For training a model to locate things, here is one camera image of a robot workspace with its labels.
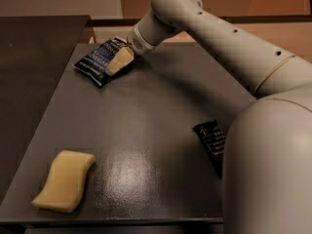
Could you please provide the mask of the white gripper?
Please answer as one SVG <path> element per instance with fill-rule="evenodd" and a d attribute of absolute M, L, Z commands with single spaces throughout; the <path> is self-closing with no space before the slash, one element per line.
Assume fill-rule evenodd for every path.
<path fill-rule="evenodd" d="M 129 47 L 121 48 L 106 68 L 109 76 L 115 75 L 126 67 L 137 56 L 143 56 L 153 51 L 164 40 L 179 34 L 179 30 L 159 20 L 150 10 L 129 32 L 127 42 Z"/>

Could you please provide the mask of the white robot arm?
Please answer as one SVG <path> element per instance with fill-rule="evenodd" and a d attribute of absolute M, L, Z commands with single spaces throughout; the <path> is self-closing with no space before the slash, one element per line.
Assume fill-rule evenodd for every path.
<path fill-rule="evenodd" d="M 255 99 L 223 156 L 224 234 L 312 234 L 312 63 L 223 20 L 201 0 L 151 0 L 127 36 L 138 56 L 188 33 Z"/>

